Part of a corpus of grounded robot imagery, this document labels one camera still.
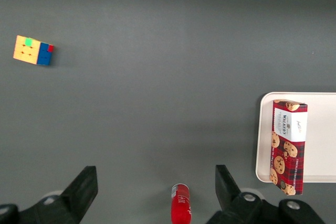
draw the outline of red bottle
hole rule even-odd
[[[191,208],[189,188],[184,184],[176,184],[172,189],[172,224],[190,224]]]

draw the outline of metal bolt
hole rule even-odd
[[[245,194],[244,195],[244,199],[246,199],[247,201],[255,201],[256,200],[256,197],[254,197],[252,194]]]
[[[0,208],[0,215],[7,213],[8,210],[9,210],[9,207]]]
[[[300,205],[298,203],[296,203],[295,201],[288,201],[287,206],[291,209],[294,209],[294,210],[299,210],[300,209]]]

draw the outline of rubik's cube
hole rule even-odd
[[[36,65],[49,65],[53,49],[53,45],[18,35],[13,58]]]

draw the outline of red plaid packaging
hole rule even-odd
[[[270,180],[287,195],[303,191],[303,158],[308,106],[289,100],[273,101]]]

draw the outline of yellow cube face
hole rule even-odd
[[[13,58],[37,64],[40,45],[41,42],[38,40],[18,35],[16,37]]]

